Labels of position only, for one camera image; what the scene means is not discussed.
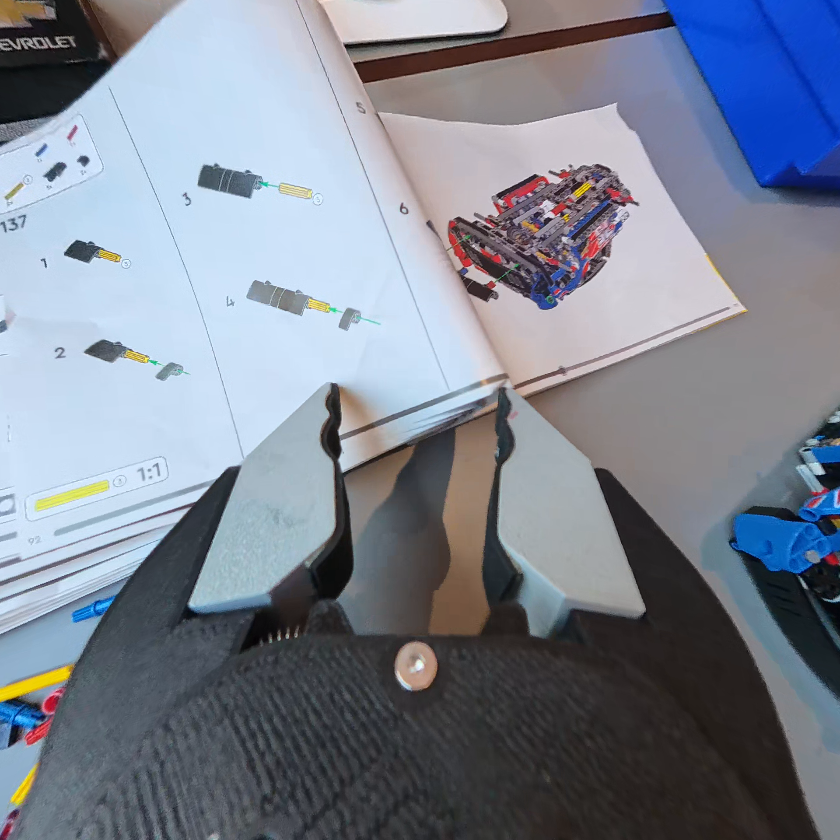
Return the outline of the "red black toy race car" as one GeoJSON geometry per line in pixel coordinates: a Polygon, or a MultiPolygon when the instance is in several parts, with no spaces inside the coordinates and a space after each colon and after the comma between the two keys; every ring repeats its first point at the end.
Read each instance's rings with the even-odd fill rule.
{"type": "Polygon", "coordinates": [[[839,697],[839,409],[797,454],[808,490],[795,510],[751,507],[733,519],[740,554],[782,634],[839,697]]]}

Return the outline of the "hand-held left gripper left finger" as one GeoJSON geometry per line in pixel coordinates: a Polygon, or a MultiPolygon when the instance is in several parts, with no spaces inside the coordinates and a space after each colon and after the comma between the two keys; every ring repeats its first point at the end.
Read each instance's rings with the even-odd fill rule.
{"type": "Polygon", "coordinates": [[[197,577],[195,613],[271,610],[304,621],[336,599],[353,572],[349,502],[340,467],[340,389],[322,385],[239,472],[197,577]]]}

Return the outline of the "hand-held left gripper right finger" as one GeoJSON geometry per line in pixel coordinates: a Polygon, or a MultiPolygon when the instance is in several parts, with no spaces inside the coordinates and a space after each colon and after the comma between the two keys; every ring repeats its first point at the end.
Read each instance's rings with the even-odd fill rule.
{"type": "Polygon", "coordinates": [[[508,387],[498,393],[496,434],[489,607],[520,607],[540,638],[560,633],[574,611],[642,618],[644,599],[592,462],[508,387]]]}

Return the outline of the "open instruction booklet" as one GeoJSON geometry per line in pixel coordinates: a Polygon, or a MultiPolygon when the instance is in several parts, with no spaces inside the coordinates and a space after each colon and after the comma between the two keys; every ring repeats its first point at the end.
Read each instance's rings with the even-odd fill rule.
{"type": "Polygon", "coordinates": [[[2,147],[2,633],[324,382],[354,468],[746,312],[616,105],[378,113],[319,2],[181,2],[2,147]]]}

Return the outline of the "grey desk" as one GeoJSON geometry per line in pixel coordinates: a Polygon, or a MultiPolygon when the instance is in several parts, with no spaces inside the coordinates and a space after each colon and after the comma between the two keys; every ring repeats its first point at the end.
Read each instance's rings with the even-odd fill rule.
{"type": "Polygon", "coordinates": [[[520,123],[616,102],[749,313],[538,395],[704,575],[760,667],[819,834],[838,838],[838,701],[727,546],[793,491],[793,445],[838,400],[838,200],[760,190],[674,28],[516,57],[423,58],[369,85],[386,111],[520,123]]]}

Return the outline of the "toy set box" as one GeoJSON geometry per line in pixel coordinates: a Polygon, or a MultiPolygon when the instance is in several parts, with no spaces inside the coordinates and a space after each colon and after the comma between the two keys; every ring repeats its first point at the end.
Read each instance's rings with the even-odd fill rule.
{"type": "Polygon", "coordinates": [[[90,2],[2,1],[2,125],[58,114],[116,59],[90,2]]]}

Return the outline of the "blue storage bin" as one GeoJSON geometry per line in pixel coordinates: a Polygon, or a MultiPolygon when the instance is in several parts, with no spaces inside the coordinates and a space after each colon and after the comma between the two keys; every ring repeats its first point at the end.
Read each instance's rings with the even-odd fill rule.
{"type": "Polygon", "coordinates": [[[759,184],[839,188],[839,2],[667,1],[759,184]]]}

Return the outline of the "white stand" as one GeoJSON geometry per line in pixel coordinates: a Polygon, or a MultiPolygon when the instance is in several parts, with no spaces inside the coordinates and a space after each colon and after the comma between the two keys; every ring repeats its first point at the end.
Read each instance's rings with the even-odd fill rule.
{"type": "Polygon", "coordinates": [[[492,35],[508,23],[502,1],[321,1],[347,46],[492,35]]]}

